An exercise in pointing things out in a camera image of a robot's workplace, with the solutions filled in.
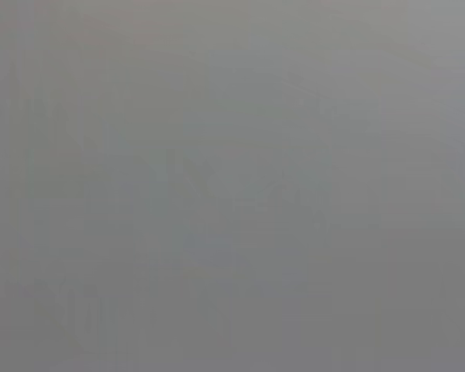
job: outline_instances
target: gray background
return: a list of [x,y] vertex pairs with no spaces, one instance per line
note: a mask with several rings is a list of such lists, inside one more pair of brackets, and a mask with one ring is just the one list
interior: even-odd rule
[[0,1],[0,370],[465,371],[465,0]]

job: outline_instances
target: gray surface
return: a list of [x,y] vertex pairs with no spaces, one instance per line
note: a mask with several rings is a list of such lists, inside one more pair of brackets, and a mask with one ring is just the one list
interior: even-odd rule
[[465,2],[0,2],[0,370],[465,371]]

